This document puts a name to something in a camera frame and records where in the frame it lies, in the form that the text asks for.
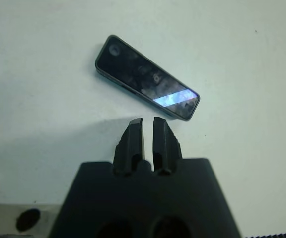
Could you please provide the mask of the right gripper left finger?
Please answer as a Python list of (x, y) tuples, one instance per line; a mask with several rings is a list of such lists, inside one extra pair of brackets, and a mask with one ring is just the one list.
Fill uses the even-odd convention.
[(116, 176), (130, 176), (144, 160), (143, 119), (129, 122), (115, 148), (113, 173)]

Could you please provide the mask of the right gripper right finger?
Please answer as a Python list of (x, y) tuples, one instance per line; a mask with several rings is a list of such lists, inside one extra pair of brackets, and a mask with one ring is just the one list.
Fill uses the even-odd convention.
[(154, 117), (153, 121), (153, 165), (158, 175), (168, 176), (176, 172), (182, 159), (181, 147), (167, 121)]

